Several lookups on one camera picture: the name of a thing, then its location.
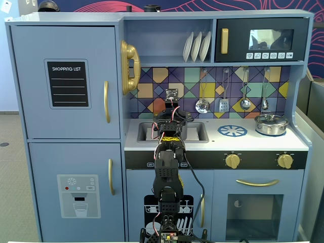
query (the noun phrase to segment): floor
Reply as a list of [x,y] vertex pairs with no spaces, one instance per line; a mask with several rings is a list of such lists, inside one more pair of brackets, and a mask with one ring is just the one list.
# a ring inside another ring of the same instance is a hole
[[0,243],[39,242],[19,115],[0,115]]

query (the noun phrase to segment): white plate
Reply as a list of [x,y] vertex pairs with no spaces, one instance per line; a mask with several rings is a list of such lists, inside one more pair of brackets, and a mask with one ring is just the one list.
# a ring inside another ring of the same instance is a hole
[[195,60],[198,56],[200,43],[201,43],[201,32],[199,32],[197,38],[194,40],[193,45],[192,45],[191,58],[192,58],[193,62],[195,62]]
[[192,40],[193,40],[193,32],[190,34],[188,37],[186,44],[184,44],[184,49],[183,49],[183,60],[186,62],[188,60],[189,54],[190,54],[190,49],[192,45]]
[[206,37],[202,40],[200,51],[199,51],[199,57],[202,62],[206,58],[210,42],[211,42],[211,32],[209,31]]

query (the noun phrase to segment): pot lid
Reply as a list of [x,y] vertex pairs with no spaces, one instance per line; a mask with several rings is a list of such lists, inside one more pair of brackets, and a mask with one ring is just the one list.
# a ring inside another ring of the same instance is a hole
[[259,115],[255,118],[255,121],[257,123],[267,125],[267,126],[273,126],[273,125],[287,125],[289,121],[280,116],[280,115],[273,115],[273,114],[266,114],[266,115]]

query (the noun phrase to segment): microwave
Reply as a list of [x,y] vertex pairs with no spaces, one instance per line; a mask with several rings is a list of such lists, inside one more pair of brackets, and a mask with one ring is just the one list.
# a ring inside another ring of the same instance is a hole
[[303,61],[309,18],[218,19],[215,62]]

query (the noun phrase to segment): toy kitchen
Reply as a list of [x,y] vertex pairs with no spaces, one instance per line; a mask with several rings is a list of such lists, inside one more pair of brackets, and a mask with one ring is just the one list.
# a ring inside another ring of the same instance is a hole
[[178,164],[179,230],[296,241],[312,146],[295,107],[312,25],[301,10],[6,22],[40,240],[138,242],[141,228],[147,238],[159,229],[153,119],[172,102],[205,188],[199,203],[200,185]]

